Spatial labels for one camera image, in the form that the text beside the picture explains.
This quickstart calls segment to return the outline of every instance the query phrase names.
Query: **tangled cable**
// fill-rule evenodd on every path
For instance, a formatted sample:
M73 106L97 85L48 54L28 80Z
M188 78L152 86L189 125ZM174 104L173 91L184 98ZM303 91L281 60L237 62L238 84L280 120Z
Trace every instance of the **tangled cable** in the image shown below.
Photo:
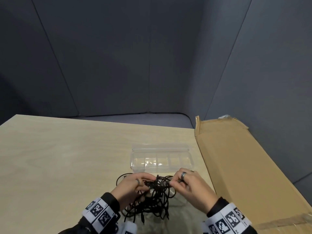
M116 186L121 177L125 178L129 174L132 173L125 173L118 177ZM125 213L123 211L121 212L124 216L124 221L126 221L128 217L133 217L133 222L135 222L135 216L141 214L141 221L144 224L144 213L153 213L162 220L164 220L165 217L169 219L169 199L176 195L176 190L169 185L170 178L172 178L172 176L161 177L157 175L155 181L144 181L145 185L150 188L150 191L145 193L141 192L141 195L123 210ZM173 195L170 195L170 189L174 190ZM142 196L145 196L144 201L140 201Z

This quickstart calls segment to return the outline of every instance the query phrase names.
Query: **ring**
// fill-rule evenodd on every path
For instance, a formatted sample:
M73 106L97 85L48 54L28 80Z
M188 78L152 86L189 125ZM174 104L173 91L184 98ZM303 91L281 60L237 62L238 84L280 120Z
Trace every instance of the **ring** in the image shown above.
M186 172L182 172L182 174L181 174L181 181L184 181L185 174L186 174Z

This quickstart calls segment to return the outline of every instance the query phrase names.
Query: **clear plastic container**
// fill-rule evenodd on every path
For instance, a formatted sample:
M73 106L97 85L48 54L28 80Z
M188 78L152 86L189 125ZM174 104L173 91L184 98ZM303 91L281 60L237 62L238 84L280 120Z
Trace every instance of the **clear plastic container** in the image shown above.
M194 163L184 143L145 143L132 146L130 165L135 173L169 173L180 168L192 170Z

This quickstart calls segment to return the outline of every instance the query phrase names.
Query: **wooden table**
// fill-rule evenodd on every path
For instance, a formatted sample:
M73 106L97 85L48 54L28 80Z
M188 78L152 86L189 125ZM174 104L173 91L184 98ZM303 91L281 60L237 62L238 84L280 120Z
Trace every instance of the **wooden table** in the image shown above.
M56 234L74 226L90 201L131 172L133 143L173 142L189 145L195 169L212 186L193 129L14 116L0 126L1 233ZM148 216L143 226L138 218L138 233L202 233L205 215L174 199L169 221Z

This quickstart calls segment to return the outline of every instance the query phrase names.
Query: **cardboard box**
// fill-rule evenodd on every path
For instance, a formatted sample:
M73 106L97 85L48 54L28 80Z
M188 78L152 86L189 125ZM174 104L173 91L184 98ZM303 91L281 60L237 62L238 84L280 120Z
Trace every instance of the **cardboard box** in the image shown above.
M195 137L217 195L259 233L312 233L312 207L236 118L200 121Z

